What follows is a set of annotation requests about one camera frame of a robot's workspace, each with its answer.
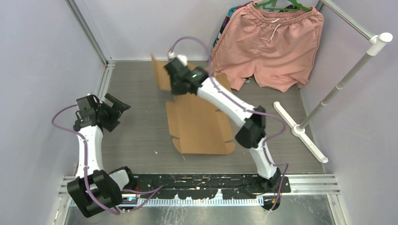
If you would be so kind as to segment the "brown cardboard box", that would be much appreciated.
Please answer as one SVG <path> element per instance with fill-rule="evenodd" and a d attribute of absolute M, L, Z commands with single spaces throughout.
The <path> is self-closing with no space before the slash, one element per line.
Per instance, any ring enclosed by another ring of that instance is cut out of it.
<path fill-rule="evenodd" d="M 166 61 L 152 59 L 155 82 L 169 91 L 166 102 L 169 133 L 175 148 L 182 154 L 227 155 L 234 151 L 234 134 L 228 116 L 212 103 L 188 92 L 189 84 L 171 78 Z"/>

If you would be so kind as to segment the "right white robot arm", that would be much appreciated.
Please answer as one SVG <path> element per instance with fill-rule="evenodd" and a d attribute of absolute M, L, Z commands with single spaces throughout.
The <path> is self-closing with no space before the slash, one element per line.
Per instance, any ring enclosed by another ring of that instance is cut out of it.
<path fill-rule="evenodd" d="M 172 94 L 194 94 L 212 103 L 235 122 L 240 129 L 235 140 L 249 150 L 261 177 L 261 188 L 268 193 L 278 188 L 281 171 L 267 146 L 265 109 L 254 107 L 235 96 L 206 69 L 189 69 L 184 55 L 170 56 L 164 68 L 170 77 Z"/>

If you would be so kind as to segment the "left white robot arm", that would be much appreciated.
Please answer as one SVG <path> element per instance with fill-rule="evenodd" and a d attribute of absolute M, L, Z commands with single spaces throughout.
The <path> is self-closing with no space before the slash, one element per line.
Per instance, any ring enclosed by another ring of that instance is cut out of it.
<path fill-rule="evenodd" d="M 92 217 L 112 209 L 122 202 L 122 191 L 130 194 L 137 187 L 137 180 L 127 166 L 107 173 L 102 163 L 103 131 L 113 131 L 119 124 L 122 113 L 130 109 L 107 93 L 108 105 L 89 94 L 76 100 L 78 111 L 73 132 L 78 137 L 79 161 L 76 178 L 67 184 L 67 191 L 82 214 Z"/>

